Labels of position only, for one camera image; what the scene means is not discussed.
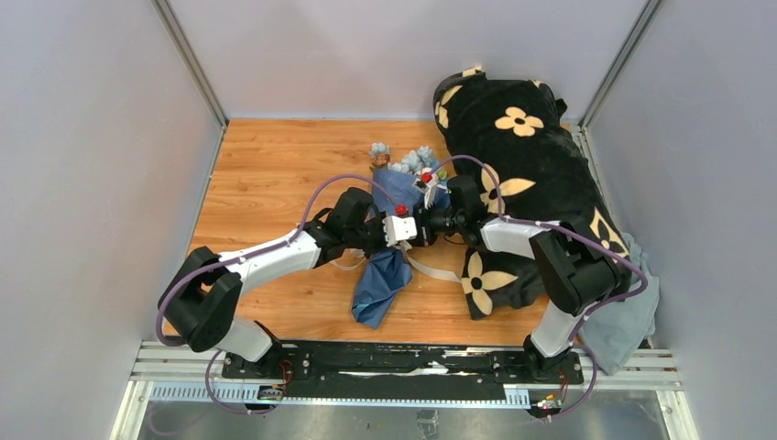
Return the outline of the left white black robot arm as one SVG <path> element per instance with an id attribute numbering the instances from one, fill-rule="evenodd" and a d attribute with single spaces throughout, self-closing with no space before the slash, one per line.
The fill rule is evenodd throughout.
<path id="1" fill-rule="evenodd" d="M 351 187 L 333 208 L 303 215 L 291 232 L 237 251 L 198 247 L 183 261 L 158 302 L 157 336 L 167 347 L 212 348 L 237 355 L 260 379 L 280 367 L 280 341 L 261 323 L 238 317 L 248 292 L 291 273 L 339 259 L 348 248 L 375 253 L 389 244 L 389 223 L 406 214 L 399 206 L 378 210 L 366 191 Z"/>

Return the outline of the cream printed ribbon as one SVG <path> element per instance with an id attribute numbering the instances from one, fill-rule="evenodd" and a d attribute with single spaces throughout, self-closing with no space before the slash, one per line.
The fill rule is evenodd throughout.
<path id="1" fill-rule="evenodd" d="M 436 280 L 450 281 L 450 282 L 457 282 L 457 283 L 461 282 L 460 277 L 457 276 L 454 272 L 446 269 L 437 269 L 437 268 L 427 266 L 419 262 L 417 259 L 411 257 L 409 255 L 409 251 L 412 250 L 412 245 L 407 241 L 400 242 L 398 245 L 396 245 L 396 248 L 401 251 L 405 260 L 419 273 L 422 273 L 427 277 L 430 277 Z M 367 260 L 366 254 L 362 250 L 351 249 L 350 255 L 352 257 L 357 258 L 355 265 L 350 265 L 350 266 L 341 265 L 336 261 L 330 261 L 330 264 L 334 265 L 335 267 L 337 267 L 342 271 L 352 271 L 359 268 Z"/>

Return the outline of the fake flower bunch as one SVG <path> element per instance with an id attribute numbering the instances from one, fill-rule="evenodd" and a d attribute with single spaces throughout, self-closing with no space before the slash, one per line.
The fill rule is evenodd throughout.
<path id="1" fill-rule="evenodd" d="M 384 143 L 373 143 L 369 149 L 370 169 L 391 170 L 400 173 L 421 176 L 430 171 L 440 161 L 429 146 L 421 146 L 395 161 L 391 158 L 391 148 Z"/>

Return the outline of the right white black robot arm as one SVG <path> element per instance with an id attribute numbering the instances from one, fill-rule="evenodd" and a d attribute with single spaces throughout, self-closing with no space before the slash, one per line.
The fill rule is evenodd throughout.
<path id="1" fill-rule="evenodd" d="M 459 281 L 476 316 L 490 314 L 493 293 L 520 280 L 519 273 L 505 269 L 507 263 L 527 263 L 549 303 L 523 342 L 520 364 L 529 379 L 550 380 L 570 357 L 587 313 L 624 291 L 629 259 L 597 243 L 579 218 L 547 222 L 490 213 L 477 200 L 476 183 L 469 177 L 451 179 L 447 192 L 446 207 L 429 201 L 415 205 L 418 234 L 412 243 L 429 246 L 452 234 L 464 240 L 471 253 Z"/>

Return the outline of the blue wrapping paper sheet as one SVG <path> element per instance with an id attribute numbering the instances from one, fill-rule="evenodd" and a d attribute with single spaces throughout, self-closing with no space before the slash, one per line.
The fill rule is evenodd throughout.
<path id="1" fill-rule="evenodd" d="M 410 213 L 422 205 L 423 194 L 413 187 L 414 175 L 393 170 L 375 170 L 373 181 L 390 197 L 404 204 Z M 379 328 L 398 293 L 412 280 L 414 268 L 395 247 L 378 252 L 367 260 L 356 284 L 351 312 L 355 320 L 372 329 Z"/>

